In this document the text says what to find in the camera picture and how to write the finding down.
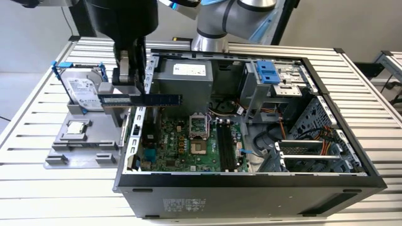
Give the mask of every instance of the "blue connector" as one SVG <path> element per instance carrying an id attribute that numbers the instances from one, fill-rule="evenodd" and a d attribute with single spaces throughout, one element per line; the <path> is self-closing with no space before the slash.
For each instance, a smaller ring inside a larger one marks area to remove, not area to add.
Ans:
<path id="1" fill-rule="evenodd" d="M 241 151 L 242 153 L 246 153 L 246 154 L 253 154 L 253 151 L 249 151 L 249 150 L 246 150 L 246 149 L 244 149 L 244 148 L 241 148 L 240 151 Z"/>
<path id="2" fill-rule="evenodd" d="M 262 77 L 264 84 L 280 84 L 281 78 L 273 62 L 258 60 L 257 71 Z"/>
<path id="3" fill-rule="evenodd" d="M 61 74 L 59 74 L 59 71 L 58 71 L 58 66 L 57 66 L 57 64 L 58 64 L 58 61 L 53 61 L 53 71 L 54 71 L 54 73 L 55 73 L 55 75 L 57 75 L 57 78 L 58 78 L 58 80 L 61 81 L 62 80 L 62 77 L 61 77 Z"/>
<path id="4" fill-rule="evenodd" d="M 145 150 L 146 161 L 156 163 L 157 161 L 157 150 L 156 149 L 146 149 Z"/>

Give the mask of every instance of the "blue drive bracket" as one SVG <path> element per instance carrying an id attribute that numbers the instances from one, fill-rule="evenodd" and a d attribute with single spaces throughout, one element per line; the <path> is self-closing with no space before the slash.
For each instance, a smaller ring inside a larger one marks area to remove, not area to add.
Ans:
<path id="1" fill-rule="evenodd" d="M 258 60 L 257 71 L 262 77 L 264 84 L 280 84 L 281 78 L 273 62 Z"/>
<path id="2" fill-rule="evenodd" d="M 61 64 L 58 65 L 58 61 L 55 61 L 55 60 L 53 61 L 53 71 L 54 71 L 54 73 L 57 75 L 58 80 L 61 81 L 61 83 L 62 83 L 62 85 L 65 87 L 66 93 L 67 93 L 69 98 L 70 98 L 70 103 L 73 104 L 74 103 L 74 99 L 70 96 L 67 87 L 65 85 L 65 82 L 62 80 L 62 76 L 61 76 L 61 73 L 59 73 L 59 69 L 66 69 L 66 68 L 74 68 L 74 63 L 71 63 L 71 62 L 61 62 Z M 87 112 L 89 112 L 89 110 L 83 108 L 83 114 L 87 114 Z"/>
<path id="3" fill-rule="evenodd" d="M 105 82 L 109 82 L 109 78 L 107 78 L 107 74 L 106 74 L 106 65 L 103 63 L 101 63 L 98 65 L 98 67 L 101 68 L 101 72 L 102 72 L 102 78 Z"/>
<path id="4" fill-rule="evenodd" d="M 62 83 L 62 85 L 63 85 L 63 87 L 65 87 L 65 90 L 66 90 L 66 93 L 67 93 L 67 95 L 69 95 L 69 98 L 70 98 L 70 102 L 71 103 L 74 103 L 74 99 L 71 98 L 71 96 L 70 96 L 70 93 L 69 93 L 69 91 L 67 91 L 67 87 L 66 87 L 66 85 L 65 85 L 65 83 L 63 83 L 63 80 L 62 80 L 62 76 L 61 76 L 61 73 L 59 73 L 59 67 L 61 66 L 57 66 L 58 65 L 58 61 L 53 61 L 53 71 L 54 71 L 54 73 L 55 73 L 55 75 L 57 75 L 57 78 L 58 78 L 58 80 L 61 81 L 61 83 Z"/>

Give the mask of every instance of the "floor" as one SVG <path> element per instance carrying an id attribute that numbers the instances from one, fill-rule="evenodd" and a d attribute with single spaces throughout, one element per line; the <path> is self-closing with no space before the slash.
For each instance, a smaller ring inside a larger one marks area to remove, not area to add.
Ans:
<path id="1" fill-rule="evenodd" d="M 13 119 L 43 74 L 0 73 L 0 116 Z M 0 133 L 9 121 L 0 118 Z"/>

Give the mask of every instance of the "blue drive cage latch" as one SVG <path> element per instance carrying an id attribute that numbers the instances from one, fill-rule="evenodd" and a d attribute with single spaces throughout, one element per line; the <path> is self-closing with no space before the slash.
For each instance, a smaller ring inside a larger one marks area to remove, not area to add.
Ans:
<path id="1" fill-rule="evenodd" d="M 264 84 L 280 84 L 281 78 L 273 62 L 258 60 L 257 71 L 262 77 Z"/>

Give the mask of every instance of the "power cable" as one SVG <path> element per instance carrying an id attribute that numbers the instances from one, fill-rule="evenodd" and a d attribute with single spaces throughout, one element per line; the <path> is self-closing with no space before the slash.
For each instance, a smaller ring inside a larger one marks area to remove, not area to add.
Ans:
<path id="1" fill-rule="evenodd" d="M 69 28 L 70 28 L 70 31 L 71 31 L 71 36 L 74 36 L 74 30 L 73 30 L 73 28 L 71 28 L 71 26 L 70 26 L 70 23 L 69 23 L 69 20 L 67 20 L 67 17 L 66 17 L 66 13 L 65 13 L 65 9 L 63 9 L 63 7 L 61 7 L 61 8 L 62 8 L 65 20 L 66 20 L 66 22 L 67 22 L 67 25 L 69 25 Z"/>

